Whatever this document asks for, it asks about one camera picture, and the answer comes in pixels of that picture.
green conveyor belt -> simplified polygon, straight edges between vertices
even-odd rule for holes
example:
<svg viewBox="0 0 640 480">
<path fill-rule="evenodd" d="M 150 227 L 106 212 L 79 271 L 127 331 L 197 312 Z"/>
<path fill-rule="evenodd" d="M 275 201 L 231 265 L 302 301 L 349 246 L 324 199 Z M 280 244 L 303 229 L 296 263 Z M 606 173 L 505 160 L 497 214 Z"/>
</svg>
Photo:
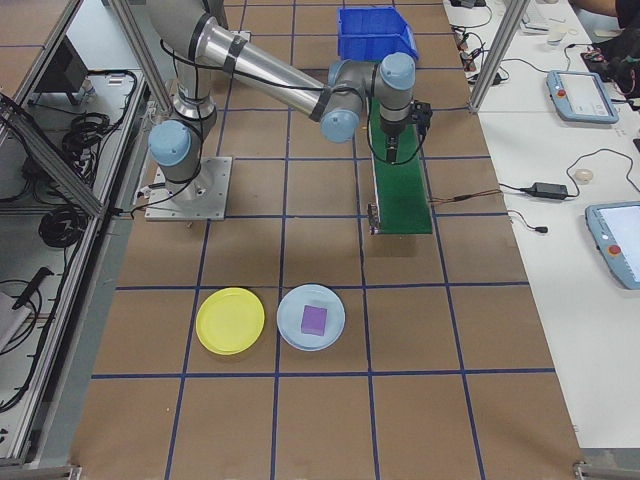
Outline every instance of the green conveyor belt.
<svg viewBox="0 0 640 480">
<path fill-rule="evenodd" d="M 380 105 L 374 100 L 370 108 L 369 128 L 372 145 L 377 156 L 385 158 L 386 138 L 380 130 Z M 404 162 L 413 155 L 417 146 L 415 128 L 408 127 L 400 135 L 398 163 Z M 374 158 L 373 169 L 378 201 L 378 221 L 374 233 L 395 235 L 433 233 L 431 212 L 427 202 L 425 172 L 419 153 L 409 162 L 395 166 Z"/>
</svg>

light blue plate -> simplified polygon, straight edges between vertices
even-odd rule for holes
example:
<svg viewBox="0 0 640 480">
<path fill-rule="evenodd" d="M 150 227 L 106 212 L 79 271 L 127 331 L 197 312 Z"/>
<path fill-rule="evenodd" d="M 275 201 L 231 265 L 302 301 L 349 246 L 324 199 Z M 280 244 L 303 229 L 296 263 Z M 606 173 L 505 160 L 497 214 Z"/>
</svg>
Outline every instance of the light blue plate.
<svg viewBox="0 0 640 480">
<path fill-rule="evenodd" d="M 324 335 L 302 333 L 302 315 L 305 305 L 327 310 Z M 306 352 L 322 350 L 332 345 L 344 329 L 344 306 L 340 298 L 322 285 L 307 284 L 294 288 L 278 307 L 278 330 L 289 345 Z"/>
</svg>

power adapter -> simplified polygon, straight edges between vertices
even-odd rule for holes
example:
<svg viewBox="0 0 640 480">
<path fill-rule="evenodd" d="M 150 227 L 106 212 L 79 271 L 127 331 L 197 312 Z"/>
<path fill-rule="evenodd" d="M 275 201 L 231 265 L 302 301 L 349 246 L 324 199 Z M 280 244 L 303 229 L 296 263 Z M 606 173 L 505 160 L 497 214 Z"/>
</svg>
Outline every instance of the power adapter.
<svg viewBox="0 0 640 480">
<path fill-rule="evenodd" d="M 479 75 L 480 75 L 479 73 L 476 73 L 475 75 L 471 75 L 470 77 L 467 77 L 467 83 L 469 85 L 475 85 L 478 82 Z M 502 78 L 499 73 L 496 73 L 496 76 L 493 77 L 493 82 L 491 83 L 491 86 L 494 87 L 496 85 L 500 85 L 505 80 L 506 78 Z"/>
<path fill-rule="evenodd" d="M 564 200 L 569 196 L 566 185 L 558 183 L 536 182 L 529 188 L 520 188 L 521 192 L 537 198 L 549 198 L 551 200 Z"/>
</svg>

black cable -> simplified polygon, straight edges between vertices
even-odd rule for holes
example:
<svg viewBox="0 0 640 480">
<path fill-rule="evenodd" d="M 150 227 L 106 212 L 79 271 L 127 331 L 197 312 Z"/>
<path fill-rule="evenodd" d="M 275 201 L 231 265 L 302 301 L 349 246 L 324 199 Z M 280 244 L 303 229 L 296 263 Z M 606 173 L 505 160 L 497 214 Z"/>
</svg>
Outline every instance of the black cable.
<svg viewBox="0 0 640 480">
<path fill-rule="evenodd" d="M 69 132 L 62 138 L 62 151 L 73 163 L 76 173 L 92 187 L 98 174 L 104 145 L 124 121 L 131 105 L 131 98 L 138 88 L 138 77 L 129 70 L 91 70 L 89 75 L 124 75 L 132 79 L 131 89 L 125 95 L 125 103 L 118 120 L 112 124 L 108 115 L 85 112 L 72 120 Z"/>
<path fill-rule="evenodd" d="M 515 213 L 518 217 L 520 217 L 520 220 L 522 220 L 522 223 L 524 223 L 525 226 L 531 231 L 538 232 L 538 233 L 549 232 L 549 227 L 545 227 L 545 226 L 534 227 L 532 225 L 529 225 L 529 223 L 525 220 L 524 215 L 522 215 L 522 213 L 520 213 L 517 210 L 507 210 L 507 213 Z"/>
<path fill-rule="evenodd" d="M 631 186 L 636 190 L 636 192 L 640 193 L 640 187 L 638 187 L 638 185 L 636 185 L 634 183 L 634 181 L 631 180 L 631 177 L 629 176 L 629 175 L 631 175 L 631 171 L 633 170 L 633 166 L 634 166 L 633 158 L 631 158 L 629 155 L 626 155 L 624 153 L 617 152 L 615 150 L 611 150 L 610 148 L 600 148 L 600 149 L 596 150 L 595 152 L 591 152 L 591 153 L 586 153 L 584 155 L 580 155 L 577 158 L 577 160 L 575 162 L 573 162 L 571 165 L 569 165 L 567 167 L 567 169 L 565 170 L 565 173 L 567 174 L 567 177 L 569 177 L 569 179 L 571 180 L 571 183 L 573 183 L 573 186 L 576 187 L 576 192 L 577 192 L 575 195 L 569 195 L 569 197 L 577 198 L 578 196 L 580 196 L 580 187 L 578 187 L 578 184 L 576 183 L 576 181 L 573 179 L 573 177 L 569 173 L 569 170 L 571 170 L 573 167 L 575 167 L 580 160 L 582 160 L 584 158 L 587 158 L 587 157 L 593 157 L 594 155 L 597 155 L 600 152 L 615 153 L 616 155 L 620 155 L 621 157 L 624 157 L 627 160 L 629 160 L 629 170 L 627 170 L 627 173 L 625 174 L 625 178 L 627 179 L 627 182 L 629 182 L 631 184 Z"/>
<path fill-rule="evenodd" d="M 51 311 L 49 312 L 49 315 L 47 316 L 47 320 L 45 321 L 45 323 L 43 324 L 41 330 L 40 330 L 40 337 L 38 338 L 38 344 L 36 346 L 36 351 L 33 355 L 30 355 L 31 358 L 31 368 L 29 369 L 29 372 L 27 374 L 27 377 L 24 381 L 24 383 L 22 384 L 22 386 L 16 388 L 16 393 L 7 401 L 1 401 L 0 402 L 0 413 L 4 413 L 7 412 L 8 410 L 11 410 L 13 407 L 15 407 L 16 405 L 18 405 L 18 403 L 20 403 L 20 401 L 22 400 L 22 398 L 24 397 L 25 393 L 27 393 L 27 391 L 29 390 L 30 386 L 31 386 L 31 381 L 33 380 L 33 377 L 36 373 L 36 369 L 38 366 L 38 362 L 40 361 L 40 358 L 42 357 L 42 352 L 44 351 L 44 347 L 46 345 L 46 341 L 47 341 L 47 337 L 49 336 L 49 330 L 51 329 L 51 325 L 53 324 L 53 321 L 56 317 L 56 313 L 58 311 L 58 306 L 60 305 L 60 301 L 62 299 L 62 289 L 65 286 L 67 277 L 69 276 L 69 270 L 70 270 L 70 266 L 73 264 L 73 260 L 75 259 L 76 255 L 78 254 L 78 251 L 80 249 L 80 245 L 81 242 L 76 243 L 76 246 L 73 250 L 73 253 L 71 255 L 71 258 L 69 259 L 69 263 L 67 265 L 65 265 L 65 269 L 62 272 L 62 275 L 60 276 L 60 283 L 58 285 L 58 289 L 56 290 L 56 295 L 55 295 L 55 300 L 53 302 L 53 305 L 51 306 Z"/>
<path fill-rule="evenodd" d="M 11 203 L 15 202 L 16 200 L 20 200 L 22 197 L 29 193 L 29 191 L 31 190 L 31 186 L 32 185 L 30 180 L 25 181 L 24 186 L 19 193 L 16 193 L 15 195 L 12 195 L 10 197 L 0 198 L 0 203 Z"/>
<path fill-rule="evenodd" d="M 409 163 L 411 160 L 413 160 L 415 158 L 416 155 L 418 155 L 418 153 L 420 152 L 420 149 L 422 148 L 422 145 L 424 144 L 424 140 L 425 138 L 427 138 L 426 135 L 421 135 L 420 137 L 420 141 L 418 142 L 418 147 L 415 149 L 415 151 L 407 157 L 406 160 L 403 160 L 402 162 L 395 162 L 395 163 L 389 163 L 387 162 L 384 158 L 381 158 L 376 151 L 373 148 L 373 144 L 371 143 L 371 135 L 370 135 L 370 131 L 371 131 L 371 100 L 369 99 L 369 109 L 367 112 L 367 145 L 369 146 L 369 150 L 371 150 L 371 154 L 373 155 L 373 158 L 379 162 L 385 163 L 387 165 L 392 165 L 394 167 L 398 167 L 401 165 L 406 165 L 407 163 Z"/>
<path fill-rule="evenodd" d="M 189 65 L 190 67 L 194 67 L 194 68 L 202 68 L 205 70 L 214 70 L 214 71 L 223 71 L 222 67 L 213 67 L 211 65 L 205 65 L 203 63 L 196 63 L 196 62 L 192 62 L 190 60 L 187 60 L 185 58 L 179 57 L 178 55 L 175 54 L 175 52 L 172 52 L 171 50 L 169 50 L 164 41 L 160 40 L 160 46 L 162 48 L 162 50 L 164 50 L 164 52 L 167 55 L 170 55 L 171 58 L 174 61 L 178 61 L 180 63 L 184 63 L 185 65 Z M 259 77 L 257 75 L 253 75 L 252 73 L 247 73 L 247 72 L 242 72 L 240 70 L 234 70 L 233 71 L 233 75 L 239 75 L 241 77 L 246 77 L 246 78 L 250 78 L 252 80 L 255 80 L 257 82 L 260 83 L 264 83 L 266 85 L 271 85 L 272 87 L 277 87 L 277 88 L 284 88 L 287 90 L 301 90 L 301 91 L 305 91 L 305 92 L 323 92 L 324 91 L 324 87 L 307 87 L 307 86 L 301 86 L 301 85 L 286 85 L 284 83 L 278 83 L 278 82 L 274 82 L 271 80 L 267 80 L 266 78 L 262 78 Z M 332 89 L 333 93 L 342 93 L 342 92 L 354 92 L 357 93 L 358 96 L 362 97 L 362 94 L 353 87 L 346 87 L 346 86 L 341 86 L 341 87 L 336 87 L 334 89 Z"/>
<path fill-rule="evenodd" d="M 51 107 L 49 105 L 44 105 L 42 103 L 32 102 L 31 100 L 29 100 L 29 102 L 27 102 L 27 105 L 29 105 L 30 107 L 46 108 L 47 110 L 53 110 L 55 112 L 66 113 L 67 115 L 73 115 L 74 117 L 87 113 L 86 111 L 82 112 L 82 113 L 72 112 L 70 110 L 65 110 L 63 108 Z"/>
<path fill-rule="evenodd" d="M 88 220 L 74 205 L 62 205 L 47 212 L 38 226 L 42 241 L 53 248 L 67 248 L 84 235 Z"/>
<path fill-rule="evenodd" d="M 6 283 L 22 283 L 25 285 L 29 284 L 29 282 L 27 282 L 26 280 L 10 279 L 10 280 L 1 281 L 0 285 L 6 284 Z M 27 340 L 27 338 L 29 338 L 29 336 L 35 329 L 36 322 L 38 318 L 40 318 L 40 314 L 42 311 L 43 300 L 42 300 L 42 293 L 40 292 L 39 288 L 36 288 L 36 290 L 34 291 L 34 294 L 38 296 L 37 306 L 36 304 L 34 304 L 34 302 L 31 299 L 27 301 L 27 304 L 31 307 L 31 311 L 33 312 L 32 321 L 27 325 L 27 328 L 22 330 L 22 332 L 16 332 L 16 334 L 9 340 L 9 342 L 7 342 L 7 345 L 5 345 L 5 349 L 2 352 L 0 352 L 0 355 L 6 355 L 7 353 L 12 352 L 13 350 L 20 347 L 20 345 L 22 345 Z"/>
<path fill-rule="evenodd" d="M 502 190 L 500 190 L 499 188 L 493 188 L 491 190 L 483 190 L 481 192 L 468 193 L 465 195 L 456 195 L 455 197 L 451 197 L 451 198 L 431 197 L 429 199 L 429 202 L 434 206 L 439 206 L 447 203 L 463 202 L 465 200 L 470 200 L 472 198 L 489 197 L 492 195 L 499 195 L 499 194 L 502 194 Z"/>
<path fill-rule="evenodd" d="M 527 65 L 529 65 L 531 68 L 533 68 L 537 72 L 549 73 L 549 70 L 542 70 L 541 68 L 536 67 L 533 63 L 527 62 L 526 60 L 523 60 L 522 58 L 503 58 L 502 61 L 503 62 L 522 62 L 522 63 L 526 63 Z"/>
<path fill-rule="evenodd" d="M 522 188 L 512 187 L 511 185 L 507 185 L 506 183 L 499 183 L 498 185 L 500 185 L 501 187 L 504 187 L 504 188 L 508 188 L 510 190 L 515 190 L 517 192 L 521 192 L 522 191 Z"/>
<path fill-rule="evenodd" d="M 493 19 L 493 10 L 491 10 L 491 7 L 489 5 L 485 5 L 485 8 L 487 10 L 489 10 L 489 19 L 484 22 L 484 23 L 480 23 L 478 25 L 451 25 L 453 28 L 463 28 L 463 29 L 467 29 L 467 28 L 479 28 L 479 27 L 484 27 L 485 25 L 489 25 L 489 23 L 491 23 L 491 20 Z"/>
<path fill-rule="evenodd" d="M 49 139 L 49 137 L 47 137 L 46 133 L 44 133 L 42 128 L 40 128 L 38 123 L 24 108 L 22 108 L 20 105 L 14 102 L 10 97 L 4 95 L 3 93 L 0 93 L 0 103 L 5 104 L 9 110 L 11 110 L 16 115 L 19 115 L 27 123 L 29 123 L 29 125 L 33 128 L 35 133 L 42 139 L 42 141 L 44 141 L 65 163 L 71 164 L 69 159 L 66 157 L 65 153 L 62 150 L 60 150 L 60 148 L 58 148 L 58 146 L 54 144 Z M 19 136 L 22 137 L 22 140 L 24 140 L 24 136 L 20 134 L 17 127 L 15 127 L 10 121 L 6 120 L 5 118 L 1 116 L 0 118 L 2 118 L 2 123 L 4 125 L 7 125 L 9 129 L 11 129 L 14 133 L 19 134 Z"/>
</svg>

person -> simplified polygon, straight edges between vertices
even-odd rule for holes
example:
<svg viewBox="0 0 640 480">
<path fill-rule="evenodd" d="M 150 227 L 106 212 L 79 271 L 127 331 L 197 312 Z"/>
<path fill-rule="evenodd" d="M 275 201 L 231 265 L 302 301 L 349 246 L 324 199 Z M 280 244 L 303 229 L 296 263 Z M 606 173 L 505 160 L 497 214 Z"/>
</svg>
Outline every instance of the person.
<svg viewBox="0 0 640 480">
<path fill-rule="evenodd" d="M 640 25 L 640 0 L 571 0 L 571 3 L 592 13 L 617 17 L 620 28 L 632 23 Z"/>
</svg>

